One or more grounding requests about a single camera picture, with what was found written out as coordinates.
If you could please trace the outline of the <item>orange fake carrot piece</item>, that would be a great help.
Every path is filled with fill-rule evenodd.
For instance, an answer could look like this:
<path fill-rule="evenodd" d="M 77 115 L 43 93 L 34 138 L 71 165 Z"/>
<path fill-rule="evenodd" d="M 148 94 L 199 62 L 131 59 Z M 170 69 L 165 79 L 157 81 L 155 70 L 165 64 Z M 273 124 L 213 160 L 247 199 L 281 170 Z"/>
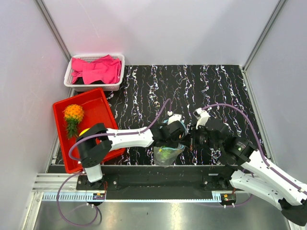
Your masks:
<path fill-rule="evenodd" d="M 78 136 L 79 124 L 84 117 L 83 107 L 78 104 L 70 104 L 64 109 L 64 120 L 67 138 Z"/>

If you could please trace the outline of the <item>yellow fake banana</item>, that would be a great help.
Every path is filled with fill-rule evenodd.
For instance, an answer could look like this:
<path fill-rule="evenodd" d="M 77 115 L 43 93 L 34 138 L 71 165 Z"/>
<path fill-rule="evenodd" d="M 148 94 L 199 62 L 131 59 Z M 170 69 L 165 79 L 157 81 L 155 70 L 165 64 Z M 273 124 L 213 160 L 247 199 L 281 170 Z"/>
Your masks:
<path fill-rule="evenodd" d="M 85 132 L 87 132 L 90 128 L 84 129 L 82 132 L 80 132 L 79 136 L 82 136 Z"/>

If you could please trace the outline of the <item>red plastic bin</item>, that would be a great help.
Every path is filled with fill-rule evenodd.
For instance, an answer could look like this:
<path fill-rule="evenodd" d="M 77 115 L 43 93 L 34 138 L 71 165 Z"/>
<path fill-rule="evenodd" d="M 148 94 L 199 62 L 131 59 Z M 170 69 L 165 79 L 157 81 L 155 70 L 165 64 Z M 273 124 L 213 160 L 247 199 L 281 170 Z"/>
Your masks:
<path fill-rule="evenodd" d="M 107 128 L 118 129 L 104 91 L 101 88 L 83 92 L 76 96 L 54 103 L 53 113 L 66 173 L 76 173 L 82 169 L 81 165 L 78 164 L 77 161 L 69 157 L 69 150 L 73 144 L 75 144 L 76 138 L 67 138 L 64 109 L 71 104 L 80 105 L 84 110 L 83 120 L 78 125 L 79 133 L 87 128 L 91 128 L 97 123 L 103 123 Z"/>

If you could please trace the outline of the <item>aluminium frame post right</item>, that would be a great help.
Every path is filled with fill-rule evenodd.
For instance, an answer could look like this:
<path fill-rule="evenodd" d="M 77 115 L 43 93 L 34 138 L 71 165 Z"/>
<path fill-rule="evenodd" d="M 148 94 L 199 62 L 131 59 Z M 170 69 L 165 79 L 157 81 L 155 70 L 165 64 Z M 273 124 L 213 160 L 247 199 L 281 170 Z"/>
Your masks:
<path fill-rule="evenodd" d="M 264 43 L 266 37 L 268 36 L 269 32 L 273 28 L 276 20 L 278 19 L 280 13 L 282 12 L 283 8 L 285 7 L 288 0 L 278 0 L 277 4 L 275 5 L 268 21 L 266 22 L 260 36 L 258 37 L 251 53 L 249 54 L 245 64 L 242 66 L 243 71 L 247 71 L 250 67 L 252 61 L 254 60 L 255 56 L 257 55 L 258 51 L 260 50 L 262 44 Z"/>

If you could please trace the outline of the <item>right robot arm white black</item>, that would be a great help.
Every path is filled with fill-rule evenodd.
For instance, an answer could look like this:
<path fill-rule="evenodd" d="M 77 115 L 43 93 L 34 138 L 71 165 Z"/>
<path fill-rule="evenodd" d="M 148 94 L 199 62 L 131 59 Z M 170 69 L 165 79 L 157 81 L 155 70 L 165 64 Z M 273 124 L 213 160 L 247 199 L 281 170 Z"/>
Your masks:
<path fill-rule="evenodd" d="M 226 124 L 210 119 L 190 128 L 192 147 L 219 150 L 225 171 L 218 177 L 224 190 L 231 187 L 257 196 L 275 206 L 299 226 L 307 224 L 307 185 L 290 176 L 261 155 L 260 149 L 245 138 L 231 134 Z"/>

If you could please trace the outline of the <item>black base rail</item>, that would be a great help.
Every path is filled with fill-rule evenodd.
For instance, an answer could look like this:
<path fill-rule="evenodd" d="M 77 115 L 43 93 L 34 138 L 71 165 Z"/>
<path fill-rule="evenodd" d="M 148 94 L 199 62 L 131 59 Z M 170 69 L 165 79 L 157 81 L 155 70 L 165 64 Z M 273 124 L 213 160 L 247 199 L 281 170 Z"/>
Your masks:
<path fill-rule="evenodd" d="M 162 188 L 181 187 L 197 190 L 229 190 L 234 171 L 240 166 L 231 165 L 103 165 L 103 178 L 89 182 L 87 176 L 77 179 L 77 190 L 119 191 L 126 188 Z"/>

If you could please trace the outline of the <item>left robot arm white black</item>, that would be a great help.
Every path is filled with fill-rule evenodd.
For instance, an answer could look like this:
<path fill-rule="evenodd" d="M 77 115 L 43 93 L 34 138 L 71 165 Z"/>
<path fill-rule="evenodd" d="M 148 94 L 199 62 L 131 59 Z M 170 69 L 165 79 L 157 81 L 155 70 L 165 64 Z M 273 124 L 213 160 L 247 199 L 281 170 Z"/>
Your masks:
<path fill-rule="evenodd" d="M 94 190 L 103 186 L 101 162 L 111 151 L 131 147 L 176 148 L 185 136 L 186 127 L 180 121 L 163 123 L 141 129 L 116 130 L 103 123 L 94 125 L 77 138 L 81 165 L 87 175 L 87 184 Z"/>

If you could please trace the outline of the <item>aluminium frame post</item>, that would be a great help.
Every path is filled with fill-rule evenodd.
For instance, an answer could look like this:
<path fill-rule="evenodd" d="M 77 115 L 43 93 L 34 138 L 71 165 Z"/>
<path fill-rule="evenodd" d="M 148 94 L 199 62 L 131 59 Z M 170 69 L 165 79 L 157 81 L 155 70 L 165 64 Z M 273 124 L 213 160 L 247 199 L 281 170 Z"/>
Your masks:
<path fill-rule="evenodd" d="M 258 51 L 260 50 L 262 44 L 264 43 L 266 37 L 268 36 L 269 32 L 273 28 L 276 20 L 278 19 L 280 13 L 282 12 L 283 8 L 285 7 L 288 0 L 278 0 L 277 4 L 275 5 L 268 21 L 266 22 L 260 36 L 258 37 L 251 53 L 249 54 L 245 64 L 242 66 L 243 71 L 247 71 L 250 67 L 252 61 L 254 60 L 255 56 L 257 55 Z"/>
<path fill-rule="evenodd" d="M 40 11 L 42 17 L 45 20 L 45 23 L 47 24 L 48 28 L 50 29 L 55 41 L 57 42 L 60 50 L 62 51 L 65 59 L 69 62 L 71 59 L 71 53 L 69 52 L 62 36 L 59 33 L 59 30 L 57 29 L 57 26 L 52 19 L 52 16 L 43 0 L 34 0 L 34 3 L 36 4 L 38 10 Z"/>

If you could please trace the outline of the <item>pink cloth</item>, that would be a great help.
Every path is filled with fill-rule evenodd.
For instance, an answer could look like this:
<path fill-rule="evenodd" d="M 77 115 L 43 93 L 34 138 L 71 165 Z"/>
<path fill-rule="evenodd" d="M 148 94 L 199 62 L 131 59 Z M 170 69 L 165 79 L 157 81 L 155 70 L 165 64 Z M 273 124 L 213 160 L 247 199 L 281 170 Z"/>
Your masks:
<path fill-rule="evenodd" d="M 122 61 L 110 55 L 87 62 L 80 58 L 72 58 L 72 84 L 81 79 L 83 84 L 115 84 L 119 82 Z"/>

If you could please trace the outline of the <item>aluminium frame post left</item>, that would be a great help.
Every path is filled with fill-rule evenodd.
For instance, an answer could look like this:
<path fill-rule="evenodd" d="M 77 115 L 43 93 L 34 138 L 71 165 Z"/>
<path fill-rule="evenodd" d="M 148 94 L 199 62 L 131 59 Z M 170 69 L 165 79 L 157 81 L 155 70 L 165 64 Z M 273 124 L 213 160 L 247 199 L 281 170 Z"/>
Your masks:
<path fill-rule="evenodd" d="M 65 59 L 69 62 L 71 59 L 71 53 L 69 52 L 62 36 L 59 33 L 59 30 L 57 29 L 57 26 L 52 19 L 52 16 L 43 0 L 34 0 L 34 3 L 36 4 L 38 10 L 40 11 L 42 17 L 45 20 L 45 23 L 47 24 L 48 28 L 50 29 L 55 41 L 57 42 L 60 50 L 62 51 Z"/>

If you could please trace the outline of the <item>white plastic basket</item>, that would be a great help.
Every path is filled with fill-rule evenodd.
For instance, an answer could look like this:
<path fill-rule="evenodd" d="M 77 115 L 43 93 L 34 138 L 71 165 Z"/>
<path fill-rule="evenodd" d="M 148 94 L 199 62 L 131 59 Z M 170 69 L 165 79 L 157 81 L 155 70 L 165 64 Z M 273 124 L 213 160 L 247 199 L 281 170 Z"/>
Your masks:
<path fill-rule="evenodd" d="M 118 91 L 123 81 L 125 57 L 122 54 L 82 54 L 69 61 L 64 85 L 77 92 L 94 88 Z"/>

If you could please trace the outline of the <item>clear zip top bag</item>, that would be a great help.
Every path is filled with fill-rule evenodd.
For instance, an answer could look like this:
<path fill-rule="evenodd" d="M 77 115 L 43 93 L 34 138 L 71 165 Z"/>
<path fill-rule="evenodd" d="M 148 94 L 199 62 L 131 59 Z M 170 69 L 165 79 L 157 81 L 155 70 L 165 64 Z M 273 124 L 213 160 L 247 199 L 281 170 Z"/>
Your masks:
<path fill-rule="evenodd" d="M 151 129 L 153 134 L 153 158 L 155 165 L 168 167 L 173 164 L 185 146 L 181 143 L 186 136 L 186 126 L 182 121 L 168 121 Z"/>

